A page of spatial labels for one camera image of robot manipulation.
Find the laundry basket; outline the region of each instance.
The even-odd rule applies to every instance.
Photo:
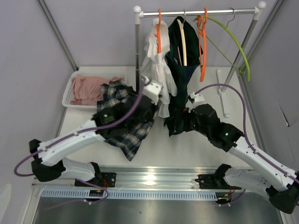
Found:
[[[98,76],[98,77],[102,77],[102,78],[106,78],[106,79],[112,79],[113,77],[121,77],[124,79],[125,83],[127,83],[127,79],[126,79],[126,75],[125,74],[114,74],[114,73],[92,73],[92,72],[81,72],[81,71],[76,71],[71,75],[71,78],[69,79],[65,91],[64,91],[64,95],[62,98],[62,105],[65,107],[72,107],[72,108],[78,108],[78,109],[92,109],[92,110],[96,110],[97,106],[88,106],[88,105],[72,105],[71,101],[74,99],[74,94],[72,92],[72,82],[71,79],[73,77],[77,77],[77,75],[83,75],[85,77],[88,76]]]

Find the clothes rack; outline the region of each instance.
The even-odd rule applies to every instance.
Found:
[[[250,39],[250,36],[256,26],[256,23],[263,11],[263,9],[266,7],[266,3],[261,1],[258,3],[257,7],[254,8],[246,8],[246,9],[226,9],[226,10],[208,10],[208,15],[228,15],[228,14],[253,14],[253,18],[251,21],[251,24],[247,30],[247,33],[243,39],[242,42],[242,48],[245,49],[248,40]],[[135,67],[135,76],[136,76],[136,91],[139,91],[140,89],[140,68],[139,68],[139,55],[140,55],[140,23],[142,18],[147,17],[157,17],[159,16],[159,12],[153,12],[153,13],[146,13],[141,10],[139,6],[134,7],[134,14],[135,14],[135,53],[136,53],[136,67]],[[205,11],[181,11],[181,12],[161,12],[161,16],[198,16],[198,15],[205,15]],[[234,64],[238,64],[241,59],[241,53],[238,51]],[[228,76],[225,80],[225,84],[229,84],[233,73],[235,71],[235,68],[232,66]],[[229,117],[229,108],[227,104],[227,88],[221,87],[218,90],[218,94],[221,98],[221,104],[222,104],[222,110],[224,117]]]

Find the white tabletop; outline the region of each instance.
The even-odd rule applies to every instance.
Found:
[[[206,69],[206,77],[203,83],[199,82],[200,70],[196,69],[188,85],[188,92],[217,83],[216,71],[221,69],[223,79],[228,74],[229,68],[210,67]],[[124,73],[127,75],[127,83],[135,86],[134,67],[81,67],[81,71],[98,71],[103,73]],[[231,83],[233,87],[240,90],[237,76],[234,75]],[[202,92],[207,103],[209,103],[218,114],[221,121],[230,123],[240,130],[242,127],[242,103],[237,94],[228,90],[228,103],[230,107],[230,118],[224,118],[220,97],[217,94],[217,87],[212,87]],[[65,134],[91,118],[94,111],[78,110],[68,108],[63,121],[60,134]],[[247,115],[246,125],[250,140],[256,143],[252,126]],[[80,162],[96,162],[100,166],[125,166],[125,167],[174,167],[174,168],[216,168],[222,163],[235,167],[249,167],[240,159],[215,148],[205,136],[197,132],[182,133],[168,136],[168,128],[163,126],[163,119],[157,118],[153,128],[134,157],[129,162],[123,152],[105,142],[98,142],[89,145],[68,156],[69,159]]]

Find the pink cloth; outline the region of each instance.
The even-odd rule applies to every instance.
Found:
[[[85,77],[77,75],[71,79],[72,92],[74,99],[71,101],[72,105],[97,105],[97,101],[103,100],[101,92],[101,85],[109,84],[110,81],[117,81],[122,78],[113,77],[112,79],[105,79],[97,76]]]

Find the perforated white strip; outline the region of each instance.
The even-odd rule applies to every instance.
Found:
[[[45,189],[43,197],[67,198],[101,198],[89,196],[90,190],[84,189]],[[143,200],[187,200],[216,201],[215,192],[203,191],[147,191],[147,190],[114,190],[109,189],[109,199],[143,199]]]

